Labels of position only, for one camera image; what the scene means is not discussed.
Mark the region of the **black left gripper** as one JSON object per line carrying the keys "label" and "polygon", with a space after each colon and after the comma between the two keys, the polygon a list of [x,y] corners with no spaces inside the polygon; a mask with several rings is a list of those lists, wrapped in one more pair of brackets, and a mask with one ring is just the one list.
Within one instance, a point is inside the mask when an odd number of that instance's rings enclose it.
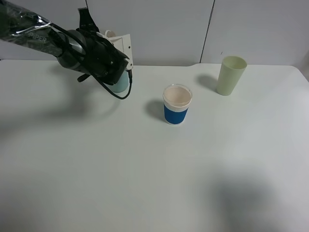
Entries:
{"label": "black left gripper", "polygon": [[79,29],[86,41],[86,55],[83,59],[82,68],[84,74],[77,78],[83,82],[90,75],[95,74],[99,81],[108,84],[116,84],[126,70],[127,56],[116,49],[107,39],[99,37],[99,32],[88,8],[79,8]]}

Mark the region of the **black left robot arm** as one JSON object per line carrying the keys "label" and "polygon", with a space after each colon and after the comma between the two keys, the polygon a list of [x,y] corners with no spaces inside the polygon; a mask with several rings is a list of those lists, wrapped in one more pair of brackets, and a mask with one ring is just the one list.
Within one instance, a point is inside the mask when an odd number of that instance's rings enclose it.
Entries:
{"label": "black left robot arm", "polygon": [[0,38],[3,41],[50,54],[59,64],[99,81],[116,84],[128,65],[128,56],[99,35],[89,10],[80,8],[79,27],[58,25],[6,0],[0,2]]}

